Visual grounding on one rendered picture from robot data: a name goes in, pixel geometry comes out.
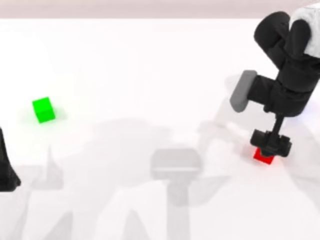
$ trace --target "black figurine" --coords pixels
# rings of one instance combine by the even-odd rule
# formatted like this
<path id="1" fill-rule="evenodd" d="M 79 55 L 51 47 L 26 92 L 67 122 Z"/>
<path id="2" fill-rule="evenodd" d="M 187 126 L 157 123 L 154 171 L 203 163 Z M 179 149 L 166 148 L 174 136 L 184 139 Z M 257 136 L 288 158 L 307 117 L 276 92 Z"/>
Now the black figurine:
<path id="1" fill-rule="evenodd" d="M 285 117 L 301 114 L 320 79 L 320 58 L 305 54 L 312 35 L 310 25 L 277 11 L 265 17 L 254 32 L 254 40 L 279 70 L 275 80 L 245 70 L 230 98 L 232 108 L 243 112 L 249 101 L 263 105 L 266 113 L 275 114 L 272 131 L 254 130 L 250 143 L 263 157 L 289 155 L 292 143 L 279 135 Z"/>
<path id="2" fill-rule="evenodd" d="M 0 193 L 13 192 L 20 185 L 21 180 L 9 162 L 4 134 L 0 128 Z"/>

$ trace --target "green cube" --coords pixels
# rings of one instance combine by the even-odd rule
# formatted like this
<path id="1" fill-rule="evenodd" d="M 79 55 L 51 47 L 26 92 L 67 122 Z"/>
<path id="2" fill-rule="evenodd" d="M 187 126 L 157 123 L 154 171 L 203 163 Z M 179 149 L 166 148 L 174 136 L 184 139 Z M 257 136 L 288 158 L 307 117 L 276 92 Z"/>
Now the green cube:
<path id="1" fill-rule="evenodd" d="M 41 98 L 32 102 L 35 115 L 39 123 L 45 123 L 56 118 L 49 97 Z"/>

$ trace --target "red block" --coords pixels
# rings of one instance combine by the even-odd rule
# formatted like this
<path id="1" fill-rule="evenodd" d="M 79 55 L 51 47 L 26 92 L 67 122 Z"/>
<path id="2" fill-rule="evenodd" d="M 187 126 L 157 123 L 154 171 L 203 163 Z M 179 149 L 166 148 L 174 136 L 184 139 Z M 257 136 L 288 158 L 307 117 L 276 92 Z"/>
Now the red block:
<path id="1" fill-rule="evenodd" d="M 268 156 L 268 157 L 262 156 L 260 148 L 257 148 L 253 158 L 260 161 L 260 162 L 263 162 L 265 164 L 270 165 L 272 163 L 272 161 L 274 160 L 275 156 Z"/>

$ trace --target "dog's ear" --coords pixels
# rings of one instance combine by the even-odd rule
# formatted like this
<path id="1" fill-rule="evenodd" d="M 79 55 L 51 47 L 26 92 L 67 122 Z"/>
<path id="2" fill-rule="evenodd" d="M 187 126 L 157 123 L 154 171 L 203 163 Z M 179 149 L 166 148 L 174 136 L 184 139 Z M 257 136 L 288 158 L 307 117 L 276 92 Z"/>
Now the dog's ear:
<path id="1" fill-rule="evenodd" d="M 300 58 L 305 52 L 310 37 L 309 24 L 303 19 L 296 20 L 291 26 L 284 49 L 293 58 Z"/>

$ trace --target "white floor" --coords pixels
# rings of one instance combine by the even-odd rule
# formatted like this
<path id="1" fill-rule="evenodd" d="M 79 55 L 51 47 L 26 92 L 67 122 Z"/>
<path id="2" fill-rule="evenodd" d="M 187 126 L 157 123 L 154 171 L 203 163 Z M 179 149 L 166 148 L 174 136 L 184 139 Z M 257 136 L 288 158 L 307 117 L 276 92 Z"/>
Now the white floor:
<path id="1" fill-rule="evenodd" d="M 252 159 L 249 141 L 274 116 L 228 102 L 242 71 L 277 75 L 254 42 L 258 23 L 1 20 L 0 125 L 23 186 L 0 195 L 0 239 L 117 239 L 132 233 L 132 211 L 150 240 L 167 239 L 150 163 L 172 148 L 198 151 L 195 186 L 211 193 L 190 203 L 192 240 L 319 239 L 319 88 L 285 120 L 292 150 L 272 165 Z M 39 125 L 31 102 L 46 96 L 57 120 Z"/>

